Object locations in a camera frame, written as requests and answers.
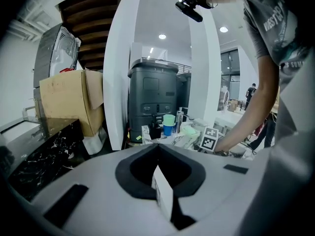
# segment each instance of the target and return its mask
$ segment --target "recessed light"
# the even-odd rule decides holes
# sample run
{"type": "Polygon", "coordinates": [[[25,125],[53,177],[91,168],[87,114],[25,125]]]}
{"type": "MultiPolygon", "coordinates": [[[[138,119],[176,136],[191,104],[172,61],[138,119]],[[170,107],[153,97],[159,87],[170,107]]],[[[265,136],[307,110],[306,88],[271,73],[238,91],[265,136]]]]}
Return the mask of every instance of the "recessed light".
{"type": "Polygon", "coordinates": [[[166,35],[165,34],[161,34],[160,36],[158,36],[160,39],[166,39],[166,35]]]}
{"type": "Polygon", "coordinates": [[[221,32],[227,32],[227,31],[228,31],[228,29],[227,29],[226,27],[224,27],[224,26],[223,26],[223,27],[221,27],[221,28],[220,28],[220,31],[221,31],[221,32]]]}

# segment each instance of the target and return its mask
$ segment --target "plastic cup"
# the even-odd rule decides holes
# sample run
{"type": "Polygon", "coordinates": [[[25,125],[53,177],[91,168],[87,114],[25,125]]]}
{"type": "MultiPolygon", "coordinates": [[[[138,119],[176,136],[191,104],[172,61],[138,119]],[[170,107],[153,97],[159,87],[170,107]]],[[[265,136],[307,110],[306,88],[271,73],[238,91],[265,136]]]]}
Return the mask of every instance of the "plastic cup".
{"type": "Polygon", "coordinates": [[[165,136],[171,136],[174,126],[175,126],[175,124],[173,124],[172,126],[168,126],[168,125],[165,125],[163,122],[164,135],[165,136]]]}
{"type": "Polygon", "coordinates": [[[164,115],[163,122],[166,126],[173,126],[175,123],[175,116],[174,115],[164,115]]]}

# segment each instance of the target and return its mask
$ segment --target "blue cup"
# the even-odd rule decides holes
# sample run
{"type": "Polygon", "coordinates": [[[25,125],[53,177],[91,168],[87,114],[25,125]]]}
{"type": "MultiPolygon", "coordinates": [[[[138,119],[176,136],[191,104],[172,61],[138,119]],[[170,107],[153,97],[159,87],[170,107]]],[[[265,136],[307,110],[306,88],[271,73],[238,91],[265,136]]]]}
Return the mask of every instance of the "blue cup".
{"type": "Polygon", "coordinates": [[[165,136],[171,136],[172,135],[174,125],[175,124],[173,124],[172,126],[165,126],[164,122],[163,122],[163,129],[164,129],[164,135],[165,136]]]}

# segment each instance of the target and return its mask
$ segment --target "brown wooden stair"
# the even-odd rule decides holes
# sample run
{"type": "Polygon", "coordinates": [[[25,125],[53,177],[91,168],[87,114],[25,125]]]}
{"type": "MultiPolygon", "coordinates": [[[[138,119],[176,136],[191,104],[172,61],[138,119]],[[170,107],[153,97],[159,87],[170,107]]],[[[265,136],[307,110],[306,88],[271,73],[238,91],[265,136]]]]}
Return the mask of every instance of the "brown wooden stair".
{"type": "Polygon", "coordinates": [[[106,41],[120,0],[65,0],[63,25],[81,40],[78,60],[85,69],[103,69],[106,41]]]}

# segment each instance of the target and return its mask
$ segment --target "gray t-shirt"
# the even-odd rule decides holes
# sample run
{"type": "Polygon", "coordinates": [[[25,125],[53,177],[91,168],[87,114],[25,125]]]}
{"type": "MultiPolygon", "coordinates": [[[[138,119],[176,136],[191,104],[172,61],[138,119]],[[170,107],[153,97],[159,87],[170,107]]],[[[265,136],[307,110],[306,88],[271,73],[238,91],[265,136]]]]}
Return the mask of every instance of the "gray t-shirt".
{"type": "MultiPolygon", "coordinates": [[[[298,29],[297,17],[284,0],[244,0],[244,8],[244,19],[257,58],[270,55],[280,67],[281,92],[302,67],[309,53],[309,48],[300,44],[298,30],[301,29],[298,29]]],[[[280,99],[276,139],[294,131],[294,121],[280,99]]]]}

